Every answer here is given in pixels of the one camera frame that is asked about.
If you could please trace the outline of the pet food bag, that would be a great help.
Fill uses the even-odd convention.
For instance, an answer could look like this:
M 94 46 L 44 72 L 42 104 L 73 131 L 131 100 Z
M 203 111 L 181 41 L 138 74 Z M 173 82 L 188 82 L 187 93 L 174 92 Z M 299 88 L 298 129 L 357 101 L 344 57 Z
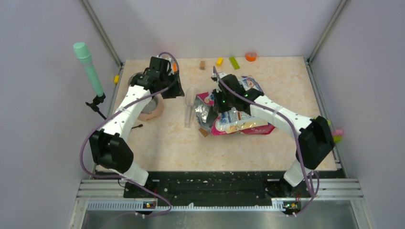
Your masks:
M 194 109 L 197 122 L 200 128 L 208 131 L 210 135 L 268 135 L 275 129 L 269 122 L 237 111 L 235 108 L 218 114 L 213 110 L 213 104 L 212 92 L 200 93 L 195 97 Z

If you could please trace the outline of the pink double bowl stand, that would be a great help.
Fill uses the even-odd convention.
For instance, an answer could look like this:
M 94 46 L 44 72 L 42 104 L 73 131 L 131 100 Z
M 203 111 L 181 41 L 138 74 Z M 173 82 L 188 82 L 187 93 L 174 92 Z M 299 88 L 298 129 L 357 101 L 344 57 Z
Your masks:
M 157 106 L 157 109 L 153 111 L 150 114 L 143 114 L 141 111 L 143 108 L 149 103 L 149 101 L 152 99 L 152 97 L 147 98 L 143 101 L 140 101 L 138 103 L 135 103 L 131 107 L 128 108 L 130 111 L 129 117 L 131 118 L 132 121 L 139 120 L 142 122 L 149 121 L 151 119 L 157 118 L 162 115 L 164 111 L 164 103 L 161 95 L 156 95 L 159 98 L 159 104 Z

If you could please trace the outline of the clear plastic scoop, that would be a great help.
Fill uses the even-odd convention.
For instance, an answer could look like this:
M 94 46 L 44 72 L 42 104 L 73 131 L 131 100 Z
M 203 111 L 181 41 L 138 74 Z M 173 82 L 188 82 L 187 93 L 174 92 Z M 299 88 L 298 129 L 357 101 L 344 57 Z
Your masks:
M 185 94 L 185 119 L 184 126 L 185 128 L 191 127 L 192 113 L 194 111 L 194 102 L 197 95 L 197 89 L 195 87 L 190 87 Z

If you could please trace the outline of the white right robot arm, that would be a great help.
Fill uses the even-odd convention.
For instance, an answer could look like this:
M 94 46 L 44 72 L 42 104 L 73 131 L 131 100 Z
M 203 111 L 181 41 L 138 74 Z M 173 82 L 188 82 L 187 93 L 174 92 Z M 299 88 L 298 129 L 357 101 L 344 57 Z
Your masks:
M 255 88 L 245 89 L 233 74 L 213 72 L 217 82 L 213 91 L 214 110 L 223 113 L 236 109 L 265 120 L 290 135 L 296 144 L 296 160 L 284 173 L 280 191 L 287 197 L 299 191 L 302 181 L 309 184 L 308 175 L 334 149 L 335 142 L 327 119 L 306 117 L 278 105 Z

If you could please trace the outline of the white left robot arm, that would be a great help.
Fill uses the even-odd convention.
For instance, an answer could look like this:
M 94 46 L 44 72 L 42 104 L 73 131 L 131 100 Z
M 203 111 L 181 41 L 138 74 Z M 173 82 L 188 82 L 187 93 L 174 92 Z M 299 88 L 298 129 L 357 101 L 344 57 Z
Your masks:
M 185 95 L 179 64 L 168 52 L 152 56 L 143 72 L 131 76 L 120 106 L 89 137 L 95 164 L 135 182 L 135 191 L 141 197 L 151 195 L 153 184 L 147 181 L 149 173 L 135 162 L 127 139 L 142 110 L 159 94 L 163 99 Z

